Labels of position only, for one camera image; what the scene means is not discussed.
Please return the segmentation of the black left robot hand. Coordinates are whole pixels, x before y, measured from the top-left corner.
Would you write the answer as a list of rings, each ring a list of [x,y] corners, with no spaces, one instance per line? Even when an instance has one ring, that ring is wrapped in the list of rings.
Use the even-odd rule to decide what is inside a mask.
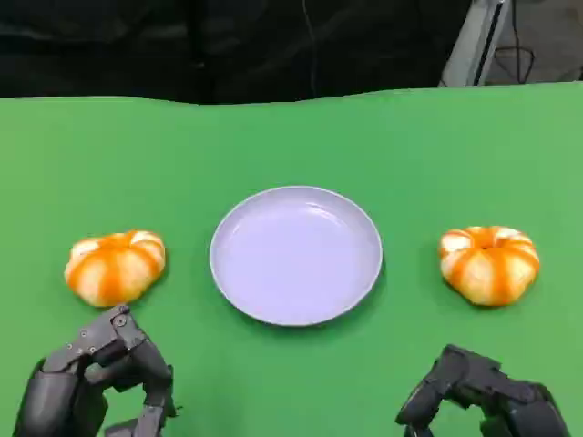
[[[15,419],[15,436],[160,436],[179,409],[174,371],[129,306],[118,305],[32,370]],[[103,425],[105,393],[136,386],[145,393],[135,418]]]

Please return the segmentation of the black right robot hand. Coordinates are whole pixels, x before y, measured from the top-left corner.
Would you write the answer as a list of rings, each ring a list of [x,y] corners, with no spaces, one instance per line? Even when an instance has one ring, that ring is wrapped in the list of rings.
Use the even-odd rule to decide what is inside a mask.
[[[431,436],[431,422],[443,401],[481,409],[484,436],[570,435],[544,384],[510,378],[500,362],[452,344],[413,389],[395,422],[404,426],[406,436]]]

